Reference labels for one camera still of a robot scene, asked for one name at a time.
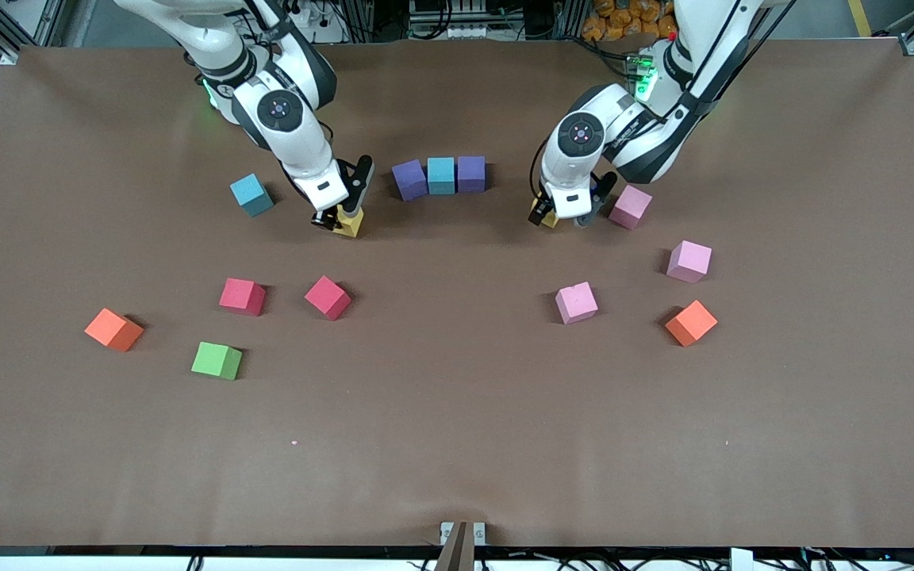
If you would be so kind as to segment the purple foam cube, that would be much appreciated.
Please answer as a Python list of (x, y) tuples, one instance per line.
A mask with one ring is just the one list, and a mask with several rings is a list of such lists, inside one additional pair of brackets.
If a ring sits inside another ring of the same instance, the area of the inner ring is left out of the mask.
[(456, 160), (456, 189), (458, 193), (486, 191), (485, 156), (458, 156)]
[(413, 159), (399, 163), (392, 167), (391, 172), (403, 201), (407, 202), (428, 195), (427, 174), (420, 160)]

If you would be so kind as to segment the red foam cube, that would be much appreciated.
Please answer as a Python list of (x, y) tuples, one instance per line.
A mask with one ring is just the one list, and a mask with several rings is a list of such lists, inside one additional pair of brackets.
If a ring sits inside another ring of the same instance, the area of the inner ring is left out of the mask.
[(352, 303), (351, 295), (326, 275), (317, 279), (305, 293), (304, 299), (330, 321), (341, 318)]
[(219, 296), (219, 307), (243, 316), (261, 316), (267, 296), (263, 285), (247, 279), (228, 278)]

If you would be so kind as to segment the blue foam cube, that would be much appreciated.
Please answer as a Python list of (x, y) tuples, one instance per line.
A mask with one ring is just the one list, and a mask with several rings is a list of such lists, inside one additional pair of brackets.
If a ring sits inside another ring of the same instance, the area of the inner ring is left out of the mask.
[(427, 182), (429, 195), (456, 193), (456, 162), (454, 158), (428, 158)]
[(250, 217), (260, 216), (275, 206), (271, 195), (256, 174), (239, 178), (229, 185), (229, 188), (236, 204)]

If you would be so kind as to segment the notched pink foam cube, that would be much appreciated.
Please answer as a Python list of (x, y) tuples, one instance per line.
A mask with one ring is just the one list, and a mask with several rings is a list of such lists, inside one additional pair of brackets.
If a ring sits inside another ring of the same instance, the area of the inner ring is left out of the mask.
[(597, 301), (588, 282), (561, 288), (555, 294), (555, 303), (561, 321), (566, 325), (586, 320), (598, 311)]

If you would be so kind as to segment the dusky pink foam cube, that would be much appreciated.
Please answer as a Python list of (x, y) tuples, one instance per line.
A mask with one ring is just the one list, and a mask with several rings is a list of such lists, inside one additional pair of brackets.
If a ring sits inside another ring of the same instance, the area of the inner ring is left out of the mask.
[(649, 193), (635, 186), (626, 185), (614, 202), (612, 210), (609, 210), (607, 218), (623, 228), (635, 230), (645, 216), (652, 199), (653, 196)]

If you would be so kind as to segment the light pink foam cube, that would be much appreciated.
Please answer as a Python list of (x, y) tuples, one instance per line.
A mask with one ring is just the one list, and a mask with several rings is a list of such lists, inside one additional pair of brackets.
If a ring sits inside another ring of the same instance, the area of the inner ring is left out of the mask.
[(700, 243), (682, 241), (670, 253), (665, 274), (678, 281), (697, 283), (708, 271), (713, 249)]

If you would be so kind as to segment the white power strip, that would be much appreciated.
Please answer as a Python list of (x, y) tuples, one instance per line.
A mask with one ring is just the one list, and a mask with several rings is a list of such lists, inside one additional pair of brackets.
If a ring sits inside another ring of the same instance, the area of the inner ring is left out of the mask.
[(351, 39), (333, 0), (284, 0), (291, 21), (313, 44), (343, 44)]

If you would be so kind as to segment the orange foam cube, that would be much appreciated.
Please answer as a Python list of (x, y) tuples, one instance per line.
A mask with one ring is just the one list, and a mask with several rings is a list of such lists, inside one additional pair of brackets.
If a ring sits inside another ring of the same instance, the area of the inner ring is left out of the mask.
[(718, 323), (707, 307), (695, 300), (672, 316), (665, 323), (665, 329), (679, 346), (689, 347), (703, 339)]
[(127, 353), (142, 336), (144, 329), (111, 308), (102, 308), (84, 332), (102, 346)]

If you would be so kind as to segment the bag of orange items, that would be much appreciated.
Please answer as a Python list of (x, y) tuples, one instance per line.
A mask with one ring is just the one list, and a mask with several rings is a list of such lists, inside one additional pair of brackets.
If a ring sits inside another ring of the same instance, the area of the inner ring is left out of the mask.
[(674, 0), (591, 0), (581, 36), (587, 42), (613, 42), (626, 36), (678, 35)]

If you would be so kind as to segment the green foam cube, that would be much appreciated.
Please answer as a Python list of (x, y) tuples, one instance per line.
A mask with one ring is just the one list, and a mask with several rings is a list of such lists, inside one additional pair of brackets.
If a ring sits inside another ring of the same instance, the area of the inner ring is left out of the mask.
[(190, 371), (194, 374), (235, 381), (243, 355), (239, 348), (200, 341)]

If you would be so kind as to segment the white electrical box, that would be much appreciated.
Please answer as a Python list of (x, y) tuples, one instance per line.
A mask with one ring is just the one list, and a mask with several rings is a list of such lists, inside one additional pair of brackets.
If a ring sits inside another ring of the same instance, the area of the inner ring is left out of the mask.
[(407, 0), (406, 29), (416, 40), (485, 39), (517, 29), (517, 0)]

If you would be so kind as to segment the table cover sheet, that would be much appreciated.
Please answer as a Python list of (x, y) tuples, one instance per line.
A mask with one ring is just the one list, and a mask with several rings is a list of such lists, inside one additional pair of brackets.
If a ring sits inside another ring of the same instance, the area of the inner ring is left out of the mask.
[[(0, 69), (0, 545), (914, 546), (914, 58), (772, 40), (635, 231), (529, 224), (536, 146), (606, 68), (572, 44), (333, 46), (321, 115), (376, 178), (313, 228), (177, 48)], [(391, 169), (485, 156), (486, 191)], [(231, 185), (275, 206), (250, 217)], [(713, 249), (697, 283), (679, 242)], [(351, 295), (337, 321), (305, 293)], [(219, 307), (228, 278), (261, 316)], [(588, 282), (597, 313), (563, 324)], [(695, 300), (719, 323), (682, 347)], [(102, 308), (144, 332), (84, 332)], [(235, 381), (191, 372), (200, 341)]]

